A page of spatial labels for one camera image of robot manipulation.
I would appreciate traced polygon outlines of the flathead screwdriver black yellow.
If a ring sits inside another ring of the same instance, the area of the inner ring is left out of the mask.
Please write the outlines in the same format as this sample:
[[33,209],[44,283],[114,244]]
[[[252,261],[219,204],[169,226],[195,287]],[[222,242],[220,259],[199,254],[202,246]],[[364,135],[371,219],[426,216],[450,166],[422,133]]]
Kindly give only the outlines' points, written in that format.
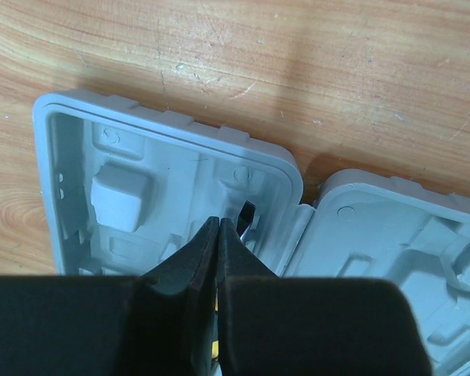
[[[247,231],[250,229],[255,216],[255,206],[246,201],[240,210],[236,222],[236,231],[241,240],[244,240]],[[213,361],[219,360],[219,333],[218,333],[218,313],[219,313],[219,300],[215,296],[215,325],[213,331],[213,338],[211,344],[211,359]]]

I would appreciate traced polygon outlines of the grey plastic tool case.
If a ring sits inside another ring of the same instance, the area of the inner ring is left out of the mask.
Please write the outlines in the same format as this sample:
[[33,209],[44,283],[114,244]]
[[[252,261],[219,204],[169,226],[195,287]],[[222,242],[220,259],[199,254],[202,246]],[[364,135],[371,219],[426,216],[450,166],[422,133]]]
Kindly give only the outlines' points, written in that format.
[[345,169],[303,204],[281,146],[82,89],[32,110],[57,271],[140,275],[216,216],[282,277],[377,277],[409,301],[436,375],[470,375],[470,199]]

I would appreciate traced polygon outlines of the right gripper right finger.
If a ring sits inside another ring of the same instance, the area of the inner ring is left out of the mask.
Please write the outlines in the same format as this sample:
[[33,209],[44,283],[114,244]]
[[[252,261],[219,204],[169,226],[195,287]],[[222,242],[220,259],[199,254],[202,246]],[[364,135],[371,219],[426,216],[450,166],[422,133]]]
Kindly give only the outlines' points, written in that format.
[[219,228],[219,364],[225,375],[430,375],[400,289],[369,278],[278,277]]

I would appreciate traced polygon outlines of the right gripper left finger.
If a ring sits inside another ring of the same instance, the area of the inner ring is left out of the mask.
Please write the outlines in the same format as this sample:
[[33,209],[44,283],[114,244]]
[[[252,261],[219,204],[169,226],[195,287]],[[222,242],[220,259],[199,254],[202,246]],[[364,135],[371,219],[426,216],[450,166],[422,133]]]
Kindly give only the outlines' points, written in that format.
[[0,375],[209,375],[218,232],[139,277],[0,276]]

